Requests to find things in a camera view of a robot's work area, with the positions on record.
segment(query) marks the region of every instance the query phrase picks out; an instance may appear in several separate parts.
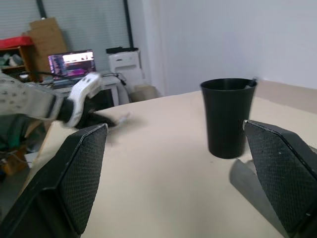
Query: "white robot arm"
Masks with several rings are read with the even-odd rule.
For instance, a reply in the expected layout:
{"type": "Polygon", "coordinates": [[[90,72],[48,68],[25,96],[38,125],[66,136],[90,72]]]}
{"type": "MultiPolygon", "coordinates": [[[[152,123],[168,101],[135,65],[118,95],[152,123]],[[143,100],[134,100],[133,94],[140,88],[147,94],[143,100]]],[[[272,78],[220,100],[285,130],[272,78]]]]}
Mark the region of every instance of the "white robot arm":
{"type": "MultiPolygon", "coordinates": [[[[41,120],[61,120],[68,127],[77,127],[81,119],[92,118],[83,115],[87,114],[84,111],[86,97],[92,98],[102,90],[102,77],[96,72],[89,73],[74,85],[68,98],[35,83],[21,83],[0,72],[0,116],[24,114],[41,120]]],[[[108,118],[94,117],[98,117],[100,123],[114,126],[108,118]]]]}

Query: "table surface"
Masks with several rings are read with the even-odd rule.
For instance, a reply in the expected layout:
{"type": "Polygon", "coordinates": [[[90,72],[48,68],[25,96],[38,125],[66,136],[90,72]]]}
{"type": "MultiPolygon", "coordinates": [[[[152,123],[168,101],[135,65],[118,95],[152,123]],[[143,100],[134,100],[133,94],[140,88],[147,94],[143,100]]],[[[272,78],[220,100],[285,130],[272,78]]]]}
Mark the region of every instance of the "table surface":
{"type": "MultiPolygon", "coordinates": [[[[207,149],[200,92],[100,113],[128,122],[107,138],[100,185],[83,238],[281,238],[230,184],[234,160],[207,149]]],[[[254,98],[250,119],[297,132],[315,146],[317,115],[254,98]]],[[[54,122],[29,179],[73,129],[54,122]]],[[[241,157],[251,159],[247,150],[241,157]]]]}

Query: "black cup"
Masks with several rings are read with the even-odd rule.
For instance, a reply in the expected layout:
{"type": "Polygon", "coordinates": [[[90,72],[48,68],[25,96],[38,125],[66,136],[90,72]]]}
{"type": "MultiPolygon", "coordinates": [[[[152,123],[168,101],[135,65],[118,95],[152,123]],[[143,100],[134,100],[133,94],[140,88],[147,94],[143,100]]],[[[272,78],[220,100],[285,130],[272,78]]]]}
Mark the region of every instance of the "black cup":
{"type": "Polygon", "coordinates": [[[245,147],[243,120],[249,119],[256,82],[223,78],[201,84],[206,110],[209,151],[223,159],[241,156],[245,147]]]}

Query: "floor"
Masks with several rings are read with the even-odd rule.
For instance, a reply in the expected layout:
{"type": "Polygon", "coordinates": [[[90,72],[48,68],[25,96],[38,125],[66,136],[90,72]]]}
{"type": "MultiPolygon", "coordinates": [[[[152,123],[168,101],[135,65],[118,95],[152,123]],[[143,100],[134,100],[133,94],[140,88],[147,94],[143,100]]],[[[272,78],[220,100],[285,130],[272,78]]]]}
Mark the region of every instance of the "floor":
{"type": "Polygon", "coordinates": [[[3,220],[15,203],[29,171],[30,169],[26,167],[13,176],[7,176],[3,182],[0,182],[0,221],[3,220]]]}

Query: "textured gripper pad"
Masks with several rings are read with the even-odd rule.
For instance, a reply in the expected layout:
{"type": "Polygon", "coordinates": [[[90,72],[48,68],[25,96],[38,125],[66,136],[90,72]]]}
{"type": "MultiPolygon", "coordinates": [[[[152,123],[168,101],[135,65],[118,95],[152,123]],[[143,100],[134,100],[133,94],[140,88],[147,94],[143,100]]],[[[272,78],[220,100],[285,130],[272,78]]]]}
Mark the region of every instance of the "textured gripper pad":
{"type": "Polygon", "coordinates": [[[97,194],[105,143],[105,127],[85,137],[60,184],[61,196],[78,234],[86,228],[97,194]]]}
{"type": "Polygon", "coordinates": [[[264,128],[245,129],[259,181],[288,233],[309,216],[317,198],[317,181],[283,139],[264,128]]]}

